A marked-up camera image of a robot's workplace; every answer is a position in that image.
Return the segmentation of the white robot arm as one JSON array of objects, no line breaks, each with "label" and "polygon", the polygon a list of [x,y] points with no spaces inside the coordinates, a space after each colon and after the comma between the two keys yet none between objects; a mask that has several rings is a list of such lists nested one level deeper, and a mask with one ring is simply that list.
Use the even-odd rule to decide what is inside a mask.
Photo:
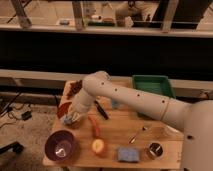
[{"label": "white robot arm", "polygon": [[103,96],[184,133],[181,171],[213,171],[213,100],[187,103],[167,96],[116,85],[105,71],[85,76],[73,97],[66,123],[73,124]]}]

